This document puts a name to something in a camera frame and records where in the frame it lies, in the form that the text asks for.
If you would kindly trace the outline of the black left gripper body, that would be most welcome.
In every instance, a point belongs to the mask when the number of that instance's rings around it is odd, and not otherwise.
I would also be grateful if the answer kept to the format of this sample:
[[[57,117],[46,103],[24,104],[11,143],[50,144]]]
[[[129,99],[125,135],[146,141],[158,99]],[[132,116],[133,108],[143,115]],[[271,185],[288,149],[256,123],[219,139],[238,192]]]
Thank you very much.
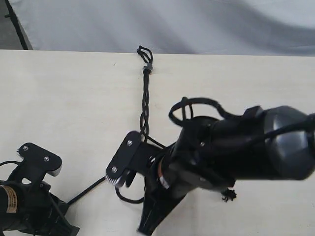
[[[27,192],[20,232],[33,236],[67,236],[69,222],[65,215],[69,204],[50,193],[50,185],[43,182],[34,192]]]

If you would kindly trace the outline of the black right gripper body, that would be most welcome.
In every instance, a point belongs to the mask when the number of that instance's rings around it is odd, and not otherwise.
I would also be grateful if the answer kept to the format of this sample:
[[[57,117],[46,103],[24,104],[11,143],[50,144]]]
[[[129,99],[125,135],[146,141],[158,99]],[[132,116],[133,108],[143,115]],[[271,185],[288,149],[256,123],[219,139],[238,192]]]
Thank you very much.
[[[157,200],[181,198],[197,187],[197,174],[193,172],[148,172],[145,174],[145,193]]]

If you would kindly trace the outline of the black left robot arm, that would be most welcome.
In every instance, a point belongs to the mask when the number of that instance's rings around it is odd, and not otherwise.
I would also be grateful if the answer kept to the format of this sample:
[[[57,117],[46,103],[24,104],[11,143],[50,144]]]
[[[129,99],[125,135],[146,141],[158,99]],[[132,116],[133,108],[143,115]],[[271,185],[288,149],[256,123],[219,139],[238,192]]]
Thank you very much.
[[[29,184],[0,182],[0,234],[19,231],[32,236],[76,236],[80,228],[65,218],[68,204],[42,183],[30,192]]]

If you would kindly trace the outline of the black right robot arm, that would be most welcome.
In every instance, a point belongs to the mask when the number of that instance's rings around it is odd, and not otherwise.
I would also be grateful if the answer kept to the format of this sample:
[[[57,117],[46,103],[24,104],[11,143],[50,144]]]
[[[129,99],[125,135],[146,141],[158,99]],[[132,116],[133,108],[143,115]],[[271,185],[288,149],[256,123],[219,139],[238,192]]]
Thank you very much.
[[[238,180],[305,180],[315,170],[315,117],[290,106],[252,118],[194,117],[178,140],[150,157],[138,232],[150,236],[196,188],[233,200]]]

